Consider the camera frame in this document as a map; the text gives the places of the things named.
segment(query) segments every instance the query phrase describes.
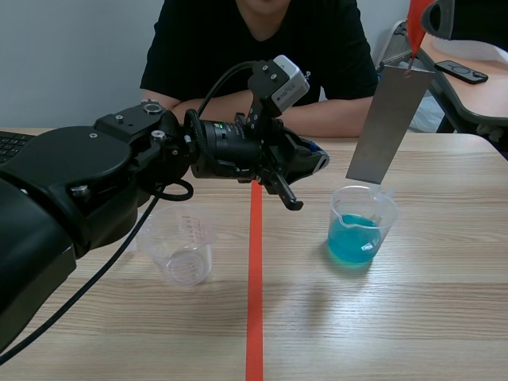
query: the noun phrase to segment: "desk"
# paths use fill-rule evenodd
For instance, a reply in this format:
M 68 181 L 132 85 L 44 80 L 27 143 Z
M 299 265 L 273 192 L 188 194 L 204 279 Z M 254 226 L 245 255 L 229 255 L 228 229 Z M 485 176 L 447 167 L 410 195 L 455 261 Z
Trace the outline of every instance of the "desk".
M 406 135 L 384 181 L 400 218 L 368 271 L 351 272 L 323 247 L 356 141 L 318 143 L 332 163 L 294 185 L 301 212 L 264 195 L 264 379 L 506 379 L 506 161 L 479 137 Z M 145 254 L 127 253 L 1 380 L 244 380 L 250 187 L 188 179 L 218 233 L 208 282 L 166 286 Z M 82 258 L 27 330 L 117 247 Z

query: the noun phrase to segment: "empty measuring cup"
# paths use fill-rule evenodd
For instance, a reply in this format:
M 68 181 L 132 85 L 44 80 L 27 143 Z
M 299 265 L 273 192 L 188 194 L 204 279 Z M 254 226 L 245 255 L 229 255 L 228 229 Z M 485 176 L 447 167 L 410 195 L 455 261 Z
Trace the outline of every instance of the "empty measuring cup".
M 333 193 L 328 246 L 334 258 L 354 264 L 374 258 L 397 220 L 393 193 L 381 192 L 380 186 L 345 187 Z
M 193 286 L 212 268 L 215 234 L 206 212 L 175 204 L 152 214 L 140 231 L 140 248 L 152 257 L 169 283 Z

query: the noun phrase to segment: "person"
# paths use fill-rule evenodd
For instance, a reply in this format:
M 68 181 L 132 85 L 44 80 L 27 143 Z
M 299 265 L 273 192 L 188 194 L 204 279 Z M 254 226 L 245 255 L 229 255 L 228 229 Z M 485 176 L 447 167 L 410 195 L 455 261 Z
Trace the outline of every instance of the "person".
M 284 54 L 309 92 L 280 117 L 298 135 L 358 137 L 378 76 L 356 0 L 165 0 L 141 80 L 182 123 L 235 64 Z M 235 74 L 202 115 L 233 121 L 248 114 L 250 71 Z M 321 87 L 328 100 L 319 102 Z

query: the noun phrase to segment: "keyboard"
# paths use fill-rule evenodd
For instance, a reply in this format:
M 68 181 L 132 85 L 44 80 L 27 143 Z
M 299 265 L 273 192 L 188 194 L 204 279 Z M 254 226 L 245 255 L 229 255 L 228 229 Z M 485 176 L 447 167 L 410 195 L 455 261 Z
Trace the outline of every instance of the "keyboard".
M 33 138 L 33 135 L 0 131 L 0 165 L 15 157 Z

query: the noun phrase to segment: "blue liquid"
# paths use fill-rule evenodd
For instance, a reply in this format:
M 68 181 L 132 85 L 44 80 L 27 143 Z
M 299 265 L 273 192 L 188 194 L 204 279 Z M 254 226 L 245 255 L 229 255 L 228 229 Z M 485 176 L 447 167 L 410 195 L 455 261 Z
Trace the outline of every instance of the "blue liquid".
M 344 214 L 345 224 L 375 227 L 375 223 L 365 217 Z M 365 229 L 358 226 L 346 228 L 337 219 L 328 232 L 328 246 L 332 256 L 354 264 L 362 264 L 374 258 L 381 246 L 381 233 L 378 229 Z

